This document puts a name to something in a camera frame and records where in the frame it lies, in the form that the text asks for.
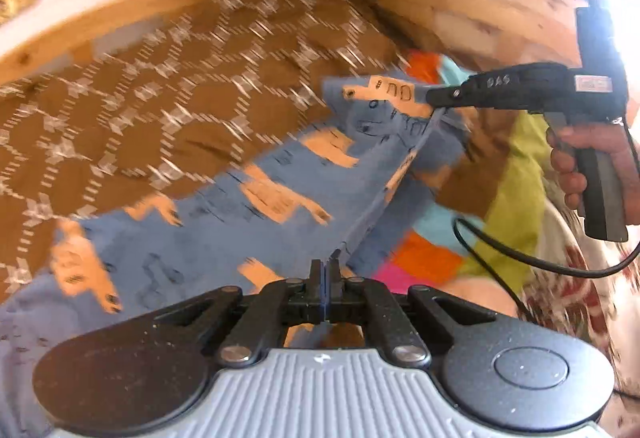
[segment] screw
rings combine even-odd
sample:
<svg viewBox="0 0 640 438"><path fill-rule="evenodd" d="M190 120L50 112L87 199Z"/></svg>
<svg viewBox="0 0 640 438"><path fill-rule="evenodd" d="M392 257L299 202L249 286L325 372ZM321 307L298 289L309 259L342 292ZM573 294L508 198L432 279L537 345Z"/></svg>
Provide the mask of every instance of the screw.
<svg viewBox="0 0 640 438"><path fill-rule="evenodd" d="M220 358L232 364L246 362L249 357L251 357L251 350L244 346L227 346L220 350Z"/></svg>
<svg viewBox="0 0 640 438"><path fill-rule="evenodd" d="M425 358L427 358L427 354L424 349L419 348L418 346L408 345L408 346L396 346L394 348L394 356L400 362L406 363L414 363L421 362Z"/></svg>

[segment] brown fabric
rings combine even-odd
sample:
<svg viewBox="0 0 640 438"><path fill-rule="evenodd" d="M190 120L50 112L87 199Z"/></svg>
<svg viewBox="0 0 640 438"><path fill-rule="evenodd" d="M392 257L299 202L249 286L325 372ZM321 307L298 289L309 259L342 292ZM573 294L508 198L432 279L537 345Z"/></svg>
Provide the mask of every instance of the brown fabric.
<svg viewBox="0 0 640 438"><path fill-rule="evenodd" d="M517 117L518 111L478 110L466 154L438 192L437 203L484 219L509 158L509 138Z"/></svg>
<svg viewBox="0 0 640 438"><path fill-rule="evenodd" d="M7 293L46 264L56 219L189 195L327 116L324 76L395 59L346 0L206 0L115 56L0 87Z"/></svg>

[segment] human hand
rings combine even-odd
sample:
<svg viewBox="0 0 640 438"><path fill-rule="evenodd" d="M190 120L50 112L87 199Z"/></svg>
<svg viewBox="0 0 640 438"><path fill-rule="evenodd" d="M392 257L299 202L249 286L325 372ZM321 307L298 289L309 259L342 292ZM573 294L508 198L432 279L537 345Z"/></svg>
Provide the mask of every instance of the human hand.
<svg viewBox="0 0 640 438"><path fill-rule="evenodd" d="M558 140L576 149L593 148L610 154L622 185L626 223L640 225L640 177L622 125L575 125L565 127L557 134L549 129L546 140L554 148L551 151L551 165L560 174L558 181L565 194L564 202L570 209L578 208L587 178L575 168L575 159L558 148Z"/></svg>

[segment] device handle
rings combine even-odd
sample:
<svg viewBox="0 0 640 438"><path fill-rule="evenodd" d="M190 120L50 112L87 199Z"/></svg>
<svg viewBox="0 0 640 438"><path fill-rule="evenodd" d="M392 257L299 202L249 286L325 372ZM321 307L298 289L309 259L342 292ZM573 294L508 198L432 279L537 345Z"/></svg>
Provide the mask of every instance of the device handle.
<svg viewBox="0 0 640 438"><path fill-rule="evenodd" d="M545 113L545 120L553 131L569 123L563 113ZM570 124L587 121L572 116ZM578 172L587 178L578 213L584 217L584 233L594 239L624 243L628 240L625 224L625 206L620 178L611 162L611 156L595 149L574 149L566 144L561 150L575 157Z"/></svg>

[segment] cord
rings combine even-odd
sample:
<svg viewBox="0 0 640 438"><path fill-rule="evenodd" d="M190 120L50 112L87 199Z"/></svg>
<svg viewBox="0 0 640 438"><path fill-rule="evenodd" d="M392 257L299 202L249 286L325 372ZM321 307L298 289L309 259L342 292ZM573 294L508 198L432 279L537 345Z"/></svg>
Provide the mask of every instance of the cord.
<svg viewBox="0 0 640 438"><path fill-rule="evenodd" d="M629 132L629 126L624 116L622 118L622 125L625 129L626 139L629 143L631 154L633 156L634 163L636 165L636 171L638 172L638 176L640 177L640 159L638 158L638 151L636 150L636 145L634 144L631 133ZM571 277L580 277L585 279L600 279L603 277L609 277L611 275L615 275L618 272L624 270L640 254L640 243L638 243L638 245L636 245L636 247L632 250L632 252L628 256L626 256L625 259L623 259L617 265L611 266L605 270L580 270L575 268L569 268L559 264L544 261L543 259L538 259L536 257L519 252L513 248L509 248L508 246L501 243L497 239L494 239L490 235L484 233L482 230L480 230L478 227L473 225L471 222L467 221L464 217L454 218L452 223L453 234L456 236L456 239L458 240L458 242L466 249L466 251L469 252L469 254L471 254L471 256L473 256L474 259L476 259L476 261L478 261L478 264L482 266L482 268L484 268L489 273L489 275L491 275L491 277L495 279L495 281L503 288L503 290L505 290L509 294L509 297L511 297L514 303L516 303L518 310L520 310L520 312L523 313L527 321L532 323L535 322L535 317L530 312L530 310L525 306L522 300L520 300L518 295L508 286L508 284L505 283L505 281L500 277L500 275L491 267L491 265L489 265L488 262L486 262L478 254L478 252L476 252L470 246L470 244L468 244L465 241L465 239L462 237L462 234L460 234L460 229L458 228L458 225L462 225L469 232L474 234L480 241L486 243L491 248L497 250L503 255L506 255L507 257L510 257L511 259L520 261L534 268L539 268L541 270L554 272L560 275L568 275Z"/></svg>

